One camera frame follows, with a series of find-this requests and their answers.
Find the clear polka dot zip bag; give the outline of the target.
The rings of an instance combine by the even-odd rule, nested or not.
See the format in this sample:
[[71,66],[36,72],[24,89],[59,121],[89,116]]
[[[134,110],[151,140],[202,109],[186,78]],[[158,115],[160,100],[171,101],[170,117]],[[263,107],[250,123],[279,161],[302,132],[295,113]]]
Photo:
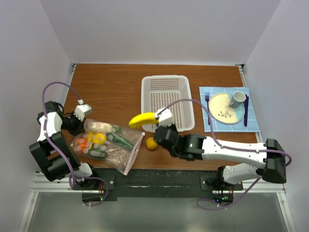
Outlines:
[[[100,122],[100,121],[96,121],[96,120],[92,120],[92,119],[86,119],[84,122],[84,129],[86,127],[86,124],[89,122]],[[129,140],[133,145],[133,149],[127,149],[125,147],[119,146],[113,142],[111,142],[108,138],[107,138],[107,133],[103,133],[104,135],[106,135],[106,142],[103,145],[97,145],[97,144],[92,144],[91,142],[88,142],[88,153],[87,154],[80,154],[77,153],[80,156],[84,156],[84,157],[88,157],[89,156],[89,150],[94,147],[101,147],[102,150],[106,151],[106,158],[104,160],[98,160],[100,162],[104,162],[108,165],[111,165],[113,168],[115,168],[117,171],[119,171],[121,174],[123,175],[128,175],[129,171],[131,170],[137,154],[139,152],[141,143],[145,137],[145,133],[138,131],[138,130],[133,130],[133,129],[127,129],[127,128],[123,128],[120,127],[118,125],[115,124],[111,124],[114,128],[113,133],[120,135],[121,137]],[[79,138],[88,138],[88,133],[89,131],[86,131],[84,133],[78,134],[74,140],[71,142],[71,146],[73,148],[74,143],[76,142],[77,139]]]

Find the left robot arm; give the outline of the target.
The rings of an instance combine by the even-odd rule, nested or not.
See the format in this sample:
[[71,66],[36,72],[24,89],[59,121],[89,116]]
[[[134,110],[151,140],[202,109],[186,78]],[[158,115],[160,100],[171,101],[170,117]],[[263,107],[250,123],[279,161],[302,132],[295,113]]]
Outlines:
[[55,101],[43,103],[43,112],[38,114],[40,135],[29,151],[41,172],[49,181],[61,180],[71,174],[71,186],[97,189],[100,178],[93,166],[80,162],[76,152],[62,134],[62,130],[76,136],[84,132],[86,116],[92,108],[82,100],[71,113],[64,113],[63,106]]

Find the small orange fake fruit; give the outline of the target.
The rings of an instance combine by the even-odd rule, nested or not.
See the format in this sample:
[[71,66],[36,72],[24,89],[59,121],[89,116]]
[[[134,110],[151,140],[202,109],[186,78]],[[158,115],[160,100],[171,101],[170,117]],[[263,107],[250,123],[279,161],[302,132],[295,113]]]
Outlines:
[[153,137],[149,137],[146,140],[146,147],[149,150],[155,150],[158,147],[158,144],[155,142],[155,140],[153,139]]

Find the yellow fake bananas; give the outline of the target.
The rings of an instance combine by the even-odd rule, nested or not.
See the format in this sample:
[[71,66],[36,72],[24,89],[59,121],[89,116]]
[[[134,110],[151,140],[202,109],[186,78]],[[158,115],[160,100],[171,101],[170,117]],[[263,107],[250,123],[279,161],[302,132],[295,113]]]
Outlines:
[[139,114],[133,117],[129,121],[128,125],[131,128],[139,128],[139,127],[142,127],[143,125],[157,124],[157,123],[158,123],[158,118],[155,117],[155,113],[147,112],[147,113],[142,113],[142,114]]

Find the green fake cucumber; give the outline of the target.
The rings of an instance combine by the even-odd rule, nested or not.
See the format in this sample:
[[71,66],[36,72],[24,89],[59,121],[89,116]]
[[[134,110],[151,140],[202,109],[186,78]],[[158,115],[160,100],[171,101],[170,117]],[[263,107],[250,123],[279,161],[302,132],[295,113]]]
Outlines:
[[127,149],[133,149],[133,147],[134,147],[134,145],[129,140],[127,140],[127,139],[125,139],[125,138],[123,138],[120,135],[117,135],[115,133],[112,133],[112,132],[107,133],[107,138],[111,142],[113,142],[113,143],[115,143],[119,146],[125,147]]

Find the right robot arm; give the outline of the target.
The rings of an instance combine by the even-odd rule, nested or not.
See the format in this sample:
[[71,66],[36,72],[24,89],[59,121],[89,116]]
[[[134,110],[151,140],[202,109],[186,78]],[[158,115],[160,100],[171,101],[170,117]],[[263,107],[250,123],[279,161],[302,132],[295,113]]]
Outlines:
[[225,190],[243,180],[263,179],[269,183],[286,183],[286,155],[275,139],[265,143],[237,143],[214,140],[196,134],[179,135],[175,127],[158,127],[154,141],[166,149],[171,156],[187,161],[227,160],[237,164],[218,168],[215,179],[208,184]]

